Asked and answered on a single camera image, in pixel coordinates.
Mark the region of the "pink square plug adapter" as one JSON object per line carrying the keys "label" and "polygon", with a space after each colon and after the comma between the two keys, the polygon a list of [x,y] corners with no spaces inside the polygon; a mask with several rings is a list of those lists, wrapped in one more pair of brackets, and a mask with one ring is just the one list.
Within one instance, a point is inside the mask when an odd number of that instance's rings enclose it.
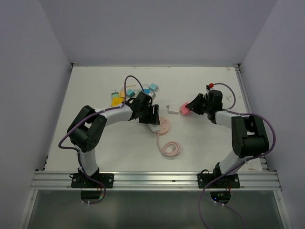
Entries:
{"label": "pink square plug adapter", "polygon": [[191,110],[186,107],[187,105],[188,105],[188,103],[182,104],[182,106],[181,106],[181,115],[186,116],[186,115],[189,115],[191,113]]}

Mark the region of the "teal plug adapter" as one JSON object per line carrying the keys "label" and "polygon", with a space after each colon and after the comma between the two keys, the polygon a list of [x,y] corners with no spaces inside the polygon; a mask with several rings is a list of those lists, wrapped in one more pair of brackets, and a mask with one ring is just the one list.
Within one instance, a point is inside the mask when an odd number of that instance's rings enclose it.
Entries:
{"label": "teal plug adapter", "polygon": [[151,83],[151,84],[149,85],[149,90],[150,90],[151,92],[157,92],[157,91],[159,90],[159,86],[158,86],[157,84],[155,84],[155,83]]}

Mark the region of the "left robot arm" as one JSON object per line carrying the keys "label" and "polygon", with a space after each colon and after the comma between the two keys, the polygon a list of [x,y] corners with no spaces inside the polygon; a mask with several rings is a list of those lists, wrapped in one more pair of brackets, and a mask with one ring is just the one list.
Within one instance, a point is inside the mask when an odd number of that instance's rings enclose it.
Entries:
{"label": "left robot arm", "polygon": [[160,125],[159,105],[153,103],[153,98],[144,92],[139,92],[117,106],[97,111],[89,105],[84,106],[67,130],[78,154],[82,181],[88,187],[98,184],[99,167],[96,163],[95,148],[98,145],[105,127],[112,124],[139,120],[140,124]]}

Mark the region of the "pink power socket cluster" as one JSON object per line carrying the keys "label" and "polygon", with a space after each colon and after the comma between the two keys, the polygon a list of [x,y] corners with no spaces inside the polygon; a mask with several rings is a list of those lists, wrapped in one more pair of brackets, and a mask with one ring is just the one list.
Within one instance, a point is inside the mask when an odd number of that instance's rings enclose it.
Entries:
{"label": "pink power socket cluster", "polygon": [[160,117],[159,120],[160,120],[159,125],[148,124],[148,126],[153,133],[157,135],[165,135],[169,132],[171,128],[171,123],[165,117]]}

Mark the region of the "white plug adapter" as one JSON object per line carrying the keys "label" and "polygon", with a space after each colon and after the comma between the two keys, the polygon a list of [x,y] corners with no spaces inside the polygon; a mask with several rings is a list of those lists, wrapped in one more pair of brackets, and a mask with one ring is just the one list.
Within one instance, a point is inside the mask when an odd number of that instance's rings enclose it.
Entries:
{"label": "white plug adapter", "polygon": [[180,106],[177,104],[169,104],[166,106],[168,113],[171,115],[178,115],[180,113]]}

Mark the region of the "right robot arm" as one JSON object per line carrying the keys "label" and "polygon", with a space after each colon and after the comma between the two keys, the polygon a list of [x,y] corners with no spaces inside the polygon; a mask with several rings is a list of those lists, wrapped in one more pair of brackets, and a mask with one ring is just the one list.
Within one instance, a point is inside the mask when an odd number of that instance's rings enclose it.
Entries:
{"label": "right robot arm", "polygon": [[233,114],[224,110],[222,100],[221,91],[209,90],[206,94],[198,94],[185,106],[198,115],[206,114],[213,124],[231,129],[232,150],[213,170],[212,181],[217,187],[224,187],[229,176],[236,174],[248,159],[269,150],[263,119],[254,114]]}

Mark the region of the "green plug adapter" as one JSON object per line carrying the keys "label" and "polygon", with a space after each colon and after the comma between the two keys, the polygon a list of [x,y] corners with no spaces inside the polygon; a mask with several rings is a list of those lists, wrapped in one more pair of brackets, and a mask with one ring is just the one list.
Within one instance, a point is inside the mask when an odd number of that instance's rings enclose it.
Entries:
{"label": "green plug adapter", "polygon": [[114,93],[111,93],[111,98],[114,99],[114,98],[119,98],[119,93],[118,92],[114,92]]}

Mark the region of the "light teal usb charger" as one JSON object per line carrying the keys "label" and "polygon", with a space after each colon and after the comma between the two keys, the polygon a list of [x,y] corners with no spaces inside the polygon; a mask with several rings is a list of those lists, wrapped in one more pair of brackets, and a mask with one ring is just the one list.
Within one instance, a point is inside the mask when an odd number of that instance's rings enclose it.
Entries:
{"label": "light teal usb charger", "polygon": [[128,89],[128,90],[126,91],[126,96],[129,97],[129,98],[134,97],[134,96],[135,96],[134,90]]}

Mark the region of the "yellow cube power socket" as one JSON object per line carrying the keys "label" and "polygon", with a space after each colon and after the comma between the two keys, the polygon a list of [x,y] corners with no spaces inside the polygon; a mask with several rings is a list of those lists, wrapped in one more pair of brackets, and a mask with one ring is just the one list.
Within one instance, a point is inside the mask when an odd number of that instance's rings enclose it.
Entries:
{"label": "yellow cube power socket", "polygon": [[112,99],[111,107],[118,106],[118,105],[122,104],[123,102],[124,102],[123,98],[115,97]]}

